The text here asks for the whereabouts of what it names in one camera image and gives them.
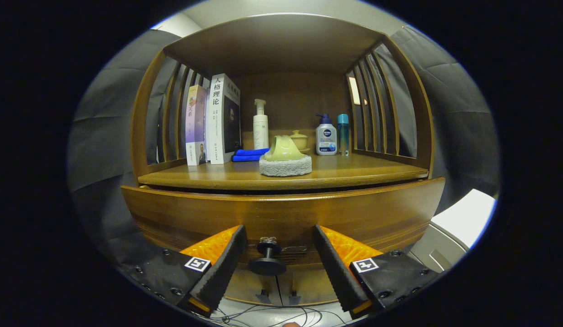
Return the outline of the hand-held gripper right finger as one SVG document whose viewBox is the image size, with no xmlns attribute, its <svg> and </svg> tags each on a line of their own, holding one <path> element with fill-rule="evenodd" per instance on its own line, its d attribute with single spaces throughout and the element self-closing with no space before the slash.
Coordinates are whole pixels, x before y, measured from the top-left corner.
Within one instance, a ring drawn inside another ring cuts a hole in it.
<svg viewBox="0 0 563 327">
<path fill-rule="evenodd" d="M 353 319 L 410 300 L 441 277 L 400 250 L 384 253 L 321 225 L 312 235 L 338 302 Z"/>
</svg>

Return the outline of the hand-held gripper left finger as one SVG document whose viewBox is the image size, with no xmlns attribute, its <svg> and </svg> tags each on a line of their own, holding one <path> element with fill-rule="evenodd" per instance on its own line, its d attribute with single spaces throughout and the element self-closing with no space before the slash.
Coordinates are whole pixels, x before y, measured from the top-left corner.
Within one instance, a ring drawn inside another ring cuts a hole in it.
<svg viewBox="0 0 563 327">
<path fill-rule="evenodd" d="M 246 245 L 245 227 L 237 225 L 181 251 L 150 245 L 125 259 L 123 270 L 169 304 L 209 318 Z"/>
</svg>

